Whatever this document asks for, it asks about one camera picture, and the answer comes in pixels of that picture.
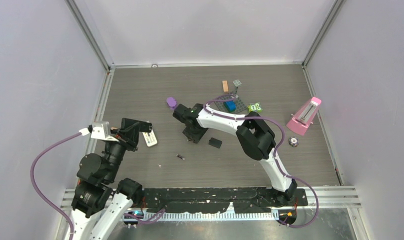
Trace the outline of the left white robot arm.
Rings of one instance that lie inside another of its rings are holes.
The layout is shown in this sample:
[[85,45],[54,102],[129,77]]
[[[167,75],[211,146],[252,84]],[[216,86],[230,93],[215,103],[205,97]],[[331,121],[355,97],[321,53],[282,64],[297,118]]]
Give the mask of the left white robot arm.
[[152,128],[148,121],[123,118],[119,128],[97,121],[81,130],[83,135],[104,142],[105,149],[101,155],[89,153],[80,161],[79,183],[71,203],[73,240],[107,239],[125,211],[142,203],[144,191],[140,183],[125,178],[116,189],[109,185],[115,181],[125,153],[137,151],[139,134],[150,133]]

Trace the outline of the beige remote control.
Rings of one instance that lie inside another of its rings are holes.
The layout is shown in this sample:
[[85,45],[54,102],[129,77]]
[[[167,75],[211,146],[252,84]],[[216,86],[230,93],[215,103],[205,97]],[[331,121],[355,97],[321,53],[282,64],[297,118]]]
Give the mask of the beige remote control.
[[153,147],[158,143],[157,138],[153,131],[142,132],[142,134],[143,134],[143,138],[145,140],[147,147]]

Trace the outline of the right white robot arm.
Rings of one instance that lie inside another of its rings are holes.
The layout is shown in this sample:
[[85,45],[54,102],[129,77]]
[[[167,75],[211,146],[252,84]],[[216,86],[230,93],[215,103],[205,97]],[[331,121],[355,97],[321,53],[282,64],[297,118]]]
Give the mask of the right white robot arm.
[[193,107],[176,106],[173,117],[185,125],[183,134],[197,144],[208,129],[231,134],[238,138],[244,153],[260,162],[267,173],[275,198],[281,205],[295,199],[297,183],[282,163],[275,141],[275,133],[267,124],[269,119],[256,112],[231,114],[212,109],[208,104],[197,103]]

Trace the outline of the black battery cover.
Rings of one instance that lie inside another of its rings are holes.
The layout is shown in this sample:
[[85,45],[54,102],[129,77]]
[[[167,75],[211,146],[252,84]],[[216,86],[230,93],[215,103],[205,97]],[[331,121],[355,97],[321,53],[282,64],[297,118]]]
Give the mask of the black battery cover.
[[210,145],[210,146],[213,146],[213,147],[215,147],[215,148],[217,148],[217,149],[220,149],[221,148],[221,146],[222,146],[222,141],[221,140],[219,140],[219,139],[216,139],[216,138],[211,138],[210,140],[209,140],[209,142],[208,142],[208,144]]

